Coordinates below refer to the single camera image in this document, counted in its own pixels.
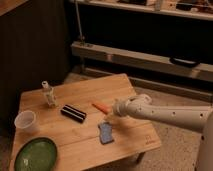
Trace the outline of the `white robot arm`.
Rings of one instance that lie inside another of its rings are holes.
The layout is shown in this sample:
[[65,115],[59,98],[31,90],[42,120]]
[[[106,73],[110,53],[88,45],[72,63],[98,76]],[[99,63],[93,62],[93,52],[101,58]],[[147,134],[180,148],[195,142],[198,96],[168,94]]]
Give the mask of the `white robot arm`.
[[213,106],[158,106],[147,94],[115,100],[112,114],[152,120],[201,134],[195,171],[213,171]]

